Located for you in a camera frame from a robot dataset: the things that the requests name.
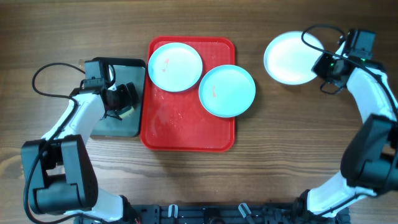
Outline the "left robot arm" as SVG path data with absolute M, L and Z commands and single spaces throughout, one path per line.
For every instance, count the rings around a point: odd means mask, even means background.
M 65 96 L 69 105 L 56 125 L 40 139 L 21 147 L 25 175 L 24 211 L 33 223 L 37 215 L 58 215 L 58 223 L 140 223 L 127 198 L 98 186 L 86 144 L 98 121 L 123 120 L 140 97 L 132 82 L 116 84 L 117 66 L 146 66 L 141 59 L 96 57 L 85 62 L 85 78 Z

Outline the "green yellow sponge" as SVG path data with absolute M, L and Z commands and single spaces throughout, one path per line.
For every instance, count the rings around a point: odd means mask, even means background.
M 127 118 L 135 111 L 133 106 L 127 106 L 118 112 L 121 119 Z

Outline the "white plate front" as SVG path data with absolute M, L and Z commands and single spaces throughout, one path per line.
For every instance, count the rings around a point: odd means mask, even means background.
M 316 78 L 312 68 L 321 52 L 321 42 L 301 31 L 283 33 L 273 39 L 264 52 L 264 67 L 271 78 L 286 85 L 302 85 Z

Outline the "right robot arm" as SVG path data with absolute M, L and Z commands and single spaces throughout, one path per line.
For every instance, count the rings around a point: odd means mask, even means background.
M 397 100 L 382 64 L 373 61 L 376 35 L 351 29 L 339 39 L 339 49 L 321 51 L 312 70 L 325 83 L 347 89 L 357 104 L 363 125 L 346 148 L 339 171 L 323 185 L 295 199 L 292 216 L 306 220 L 334 218 L 364 198 L 397 190 Z

